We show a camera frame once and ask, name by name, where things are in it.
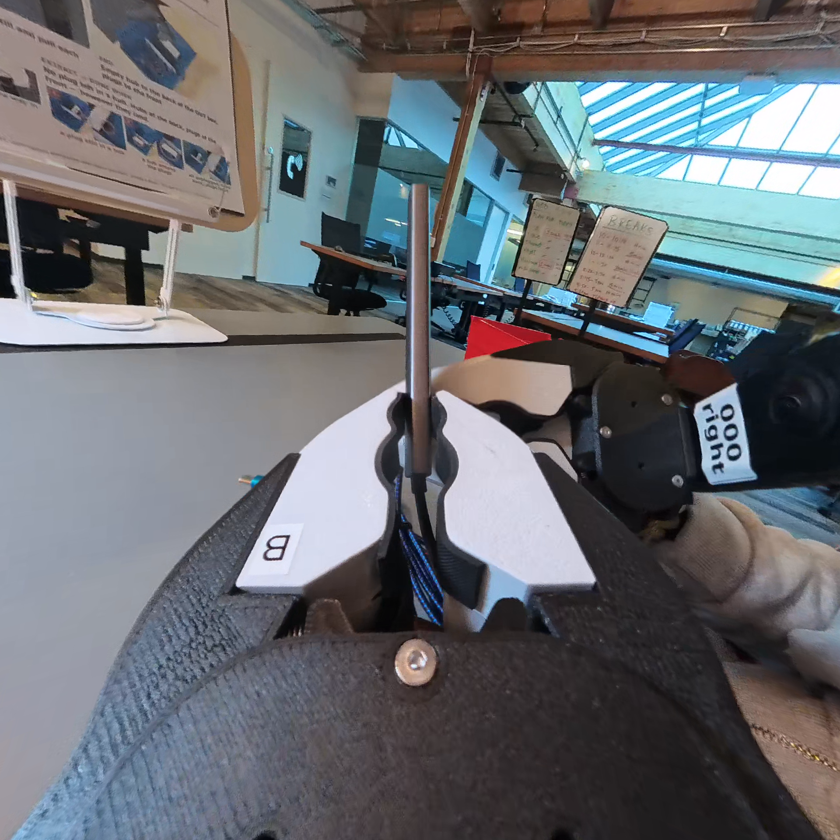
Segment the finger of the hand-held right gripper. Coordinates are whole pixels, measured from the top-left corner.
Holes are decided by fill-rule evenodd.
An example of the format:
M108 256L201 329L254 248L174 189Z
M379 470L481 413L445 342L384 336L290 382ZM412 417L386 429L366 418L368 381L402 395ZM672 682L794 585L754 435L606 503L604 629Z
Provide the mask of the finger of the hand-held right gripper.
M573 440L568 418L551 418L540 428L531 431L529 447L535 455L543 454L551 458L572 480L580 481L580 475L572 463Z
M558 416L573 391L567 364L514 359L470 359L431 372L433 394L514 422L540 424Z

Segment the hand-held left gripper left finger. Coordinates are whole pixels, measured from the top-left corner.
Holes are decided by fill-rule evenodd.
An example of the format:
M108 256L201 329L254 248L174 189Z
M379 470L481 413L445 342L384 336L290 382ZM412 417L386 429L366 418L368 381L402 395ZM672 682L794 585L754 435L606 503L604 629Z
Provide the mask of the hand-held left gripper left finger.
M257 531L236 587L339 601L351 621L412 621L408 565L393 538L404 391L384 391L300 452Z

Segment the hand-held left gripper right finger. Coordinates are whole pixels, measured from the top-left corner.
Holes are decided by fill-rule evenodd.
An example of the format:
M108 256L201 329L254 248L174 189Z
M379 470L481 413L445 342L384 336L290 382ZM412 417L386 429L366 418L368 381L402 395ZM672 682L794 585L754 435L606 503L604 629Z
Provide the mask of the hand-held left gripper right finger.
M535 454L448 392L434 399L439 579L464 611L590 592L595 575Z

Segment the grey usb hub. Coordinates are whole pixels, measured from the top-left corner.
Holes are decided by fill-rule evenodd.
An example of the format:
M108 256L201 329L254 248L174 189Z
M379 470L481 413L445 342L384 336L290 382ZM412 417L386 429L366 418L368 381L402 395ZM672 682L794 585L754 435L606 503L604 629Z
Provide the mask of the grey usb hub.
M414 482L427 478L433 464L430 368L431 258L429 191L412 185L406 247L406 393L411 403L406 439L406 473Z

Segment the person's right forearm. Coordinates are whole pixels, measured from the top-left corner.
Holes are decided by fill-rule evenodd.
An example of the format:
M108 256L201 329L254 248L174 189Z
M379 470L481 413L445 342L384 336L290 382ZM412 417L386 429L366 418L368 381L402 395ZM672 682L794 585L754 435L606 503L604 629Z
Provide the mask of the person's right forearm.
M751 657L839 689L839 554L765 524L745 505L696 494L657 560L700 618Z

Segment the person's right hand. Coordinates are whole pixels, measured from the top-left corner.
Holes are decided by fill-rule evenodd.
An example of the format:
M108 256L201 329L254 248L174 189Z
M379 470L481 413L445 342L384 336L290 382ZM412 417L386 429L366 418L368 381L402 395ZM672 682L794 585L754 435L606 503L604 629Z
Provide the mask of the person's right hand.
M692 406L736 383L724 363L688 350L672 353L661 371L682 401Z

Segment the small handwritten whiteboard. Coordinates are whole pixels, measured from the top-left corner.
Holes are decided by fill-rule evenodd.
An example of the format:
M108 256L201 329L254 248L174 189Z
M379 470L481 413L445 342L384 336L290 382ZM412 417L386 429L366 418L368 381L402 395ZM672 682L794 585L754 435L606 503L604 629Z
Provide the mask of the small handwritten whiteboard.
M514 259L512 276L557 287L562 281L580 219L581 211L577 207L534 197Z

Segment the large handwritten whiteboard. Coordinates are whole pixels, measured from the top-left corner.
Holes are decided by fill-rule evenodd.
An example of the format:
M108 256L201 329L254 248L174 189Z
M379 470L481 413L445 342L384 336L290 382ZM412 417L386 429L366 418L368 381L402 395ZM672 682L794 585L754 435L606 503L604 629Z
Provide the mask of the large handwritten whiteboard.
M662 219L604 206L577 260L568 290L607 306L625 307L668 230Z

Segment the wooden pillar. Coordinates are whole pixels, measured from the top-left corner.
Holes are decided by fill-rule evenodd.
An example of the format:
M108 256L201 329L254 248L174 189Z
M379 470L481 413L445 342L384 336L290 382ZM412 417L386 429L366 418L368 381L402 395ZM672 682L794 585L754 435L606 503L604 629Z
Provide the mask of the wooden pillar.
M443 187L435 209L431 248L433 262L442 263L445 257L490 83L491 60L488 57L482 57L477 60L475 71L469 77Z

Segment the black office chair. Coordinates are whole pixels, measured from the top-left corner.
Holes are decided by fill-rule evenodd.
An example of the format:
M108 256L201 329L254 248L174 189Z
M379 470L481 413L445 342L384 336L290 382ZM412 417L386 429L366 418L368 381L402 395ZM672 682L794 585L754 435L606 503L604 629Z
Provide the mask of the black office chair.
M321 245L339 253L360 257L362 254L361 226L322 213ZM382 310L386 300L371 290L359 289L362 270L339 257L320 255L313 293L328 303L328 315L359 317L362 312Z

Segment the white poster stand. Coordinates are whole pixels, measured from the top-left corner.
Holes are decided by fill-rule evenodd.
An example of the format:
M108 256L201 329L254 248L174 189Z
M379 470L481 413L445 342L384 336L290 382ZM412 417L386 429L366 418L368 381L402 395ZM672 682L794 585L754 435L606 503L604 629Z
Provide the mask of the white poster stand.
M156 309L125 305L37 301L25 285L17 186L3 178L9 239L10 281L14 295L2 300L1 343L29 349L109 345L218 344L228 336L194 316L172 308L175 260L182 224L170 221L163 287Z

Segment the glass skylight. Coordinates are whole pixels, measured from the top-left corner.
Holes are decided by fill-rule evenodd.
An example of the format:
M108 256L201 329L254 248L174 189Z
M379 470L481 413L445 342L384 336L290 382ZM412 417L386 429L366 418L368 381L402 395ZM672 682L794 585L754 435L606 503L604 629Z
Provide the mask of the glass skylight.
M616 175L837 200L833 83L577 83L603 169Z

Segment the wooden backing board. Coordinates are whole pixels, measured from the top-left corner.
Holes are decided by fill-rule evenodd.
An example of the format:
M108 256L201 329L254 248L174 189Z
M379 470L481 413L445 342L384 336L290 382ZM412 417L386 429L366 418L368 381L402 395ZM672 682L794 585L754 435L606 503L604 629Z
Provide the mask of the wooden backing board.
M237 233L259 214L258 166L251 78L247 56L235 35L230 35L235 148L241 213L189 202L174 192L156 192L68 167L48 157L39 162L26 147L2 145L2 177L17 185L21 197L81 212L103 213L129 221L162 227L171 219L187 225Z

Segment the black-legged wooden desk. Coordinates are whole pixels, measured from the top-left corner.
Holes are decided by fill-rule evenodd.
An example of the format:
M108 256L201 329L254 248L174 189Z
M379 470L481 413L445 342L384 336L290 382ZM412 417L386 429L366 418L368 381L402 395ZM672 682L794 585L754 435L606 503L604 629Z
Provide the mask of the black-legged wooden desk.
M123 250L125 300L145 305L142 253L152 234L167 233L168 224L143 223L90 211L66 211L51 204L16 199L18 237L22 249L24 285L33 293L68 293L93 282L91 246Z

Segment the black wall sign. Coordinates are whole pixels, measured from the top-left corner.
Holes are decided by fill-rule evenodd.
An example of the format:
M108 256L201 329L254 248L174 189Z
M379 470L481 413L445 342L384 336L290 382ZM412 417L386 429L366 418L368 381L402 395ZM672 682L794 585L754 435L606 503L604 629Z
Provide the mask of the black wall sign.
M283 118L278 191L305 199L308 187L308 163L312 132L301 123Z

